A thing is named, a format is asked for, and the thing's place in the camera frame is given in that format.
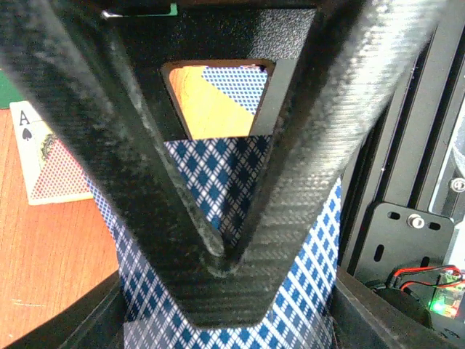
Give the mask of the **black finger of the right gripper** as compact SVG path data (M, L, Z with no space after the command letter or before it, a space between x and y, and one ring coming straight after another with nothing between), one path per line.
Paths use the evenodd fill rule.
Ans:
M1 66L187 319L258 324L444 1L3 1ZM255 114L202 78L256 65Z

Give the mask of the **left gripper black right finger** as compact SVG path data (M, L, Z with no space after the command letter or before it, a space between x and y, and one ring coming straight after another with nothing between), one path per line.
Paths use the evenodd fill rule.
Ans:
M420 325L339 269L329 314L341 348L463 348Z

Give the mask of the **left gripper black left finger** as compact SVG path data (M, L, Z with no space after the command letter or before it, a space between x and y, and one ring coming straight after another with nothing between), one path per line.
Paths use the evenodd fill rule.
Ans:
M126 306L115 272L8 348L123 348Z

